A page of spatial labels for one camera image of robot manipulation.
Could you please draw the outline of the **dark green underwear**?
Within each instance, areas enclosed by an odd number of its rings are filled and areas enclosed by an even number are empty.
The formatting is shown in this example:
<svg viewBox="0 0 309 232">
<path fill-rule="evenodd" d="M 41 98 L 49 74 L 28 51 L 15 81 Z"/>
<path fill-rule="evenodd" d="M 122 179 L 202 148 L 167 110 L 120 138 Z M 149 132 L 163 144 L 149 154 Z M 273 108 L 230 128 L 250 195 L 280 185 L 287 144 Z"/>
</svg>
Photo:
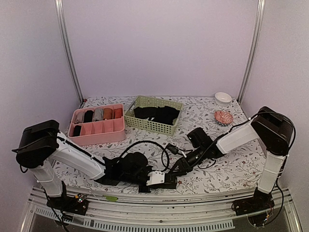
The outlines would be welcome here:
<svg viewBox="0 0 309 232">
<path fill-rule="evenodd" d="M 176 189 L 177 177 L 166 173 L 151 173 L 149 186 L 152 189 Z"/>
</svg>

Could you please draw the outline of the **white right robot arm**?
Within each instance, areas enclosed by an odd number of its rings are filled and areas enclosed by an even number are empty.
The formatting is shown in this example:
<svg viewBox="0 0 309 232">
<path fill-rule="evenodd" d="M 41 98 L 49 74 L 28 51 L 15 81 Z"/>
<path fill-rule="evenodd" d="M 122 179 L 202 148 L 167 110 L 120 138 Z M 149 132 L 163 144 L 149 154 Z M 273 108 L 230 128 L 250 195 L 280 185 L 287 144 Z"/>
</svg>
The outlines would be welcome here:
<svg viewBox="0 0 309 232">
<path fill-rule="evenodd" d="M 201 127 L 189 132 L 187 137 L 194 150 L 178 159 L 169 174 L 185 175 L 203 160 L 223 157 L 253 140 L 262 144 L 266 162 L 257 184 L 259 193 L 249 203 L 254 211 L 259 211 L 267 205 L 266 194 L 271 193 L 284 169 L 286 157 L 295 141 L 296 129 L 287 116 L 264 106 L 250 119 L 233 126 L 214 140 Z"/>
</svg>

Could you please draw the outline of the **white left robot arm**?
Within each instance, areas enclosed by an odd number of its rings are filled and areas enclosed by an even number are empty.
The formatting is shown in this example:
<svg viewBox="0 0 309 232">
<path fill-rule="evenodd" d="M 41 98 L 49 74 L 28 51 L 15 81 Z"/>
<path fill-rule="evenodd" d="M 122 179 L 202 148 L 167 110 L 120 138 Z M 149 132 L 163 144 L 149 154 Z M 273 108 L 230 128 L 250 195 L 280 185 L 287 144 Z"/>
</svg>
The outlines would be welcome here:
<svg viewBox="0 0 309 232">
<path fill-rule="evenodd" d="M 98 158 L 73 143 L 59 130 L 59 123 L 48 120 L 24 129 L 19 147 L 13 149 L 16 161 L 29 169 L 48 196 L 62 210 L 72 205 L 70 196 L 55 174 L 50 160 L 60 161 L 102 185 L 116 186 L 120 182 L 152 187 L 167 183 L 167 174 L 152 170 L 147 159 L 133 154 L 133 160 Z"/>
</svg>

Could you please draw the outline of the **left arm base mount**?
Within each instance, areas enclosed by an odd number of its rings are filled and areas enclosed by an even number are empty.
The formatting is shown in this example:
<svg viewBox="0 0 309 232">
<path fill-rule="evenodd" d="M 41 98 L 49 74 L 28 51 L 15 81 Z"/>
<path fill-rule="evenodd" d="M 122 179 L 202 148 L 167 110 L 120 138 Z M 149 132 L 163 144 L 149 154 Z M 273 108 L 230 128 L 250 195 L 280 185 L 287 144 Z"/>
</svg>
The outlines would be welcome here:
<svg viewBox="0 0 309 232">
<path fill-rule="evenodd" d="M 89 201 L 86 199 L 87 195 L 78 193 L 74 197 L 67 195 L 66 185 L 63 181 L 62 193 L 59 197 L 47 197 L 47 206 L 53 209 L 60 210 L 61 212 L 74 213 L 78 215 L 85 216 Z"/>
</svg>

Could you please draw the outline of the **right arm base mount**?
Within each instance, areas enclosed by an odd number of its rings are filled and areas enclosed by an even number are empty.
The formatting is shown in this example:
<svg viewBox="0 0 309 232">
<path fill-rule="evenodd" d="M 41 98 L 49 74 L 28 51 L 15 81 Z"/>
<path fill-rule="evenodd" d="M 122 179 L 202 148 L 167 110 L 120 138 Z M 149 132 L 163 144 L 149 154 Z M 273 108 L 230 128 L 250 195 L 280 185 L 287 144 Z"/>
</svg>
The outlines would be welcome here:
<svg viewBox="0 0 309 232">
<path fill-rule="evenodd" d="M 256 187 L 252 197 L 233 201 L 231 209 L 237 216 L 240 216 L 273 208 L 275 203 L 271 193 L 274 186 L 269 193 L 264 193 L 259 190 L 259 187 Z"/>
</svg>

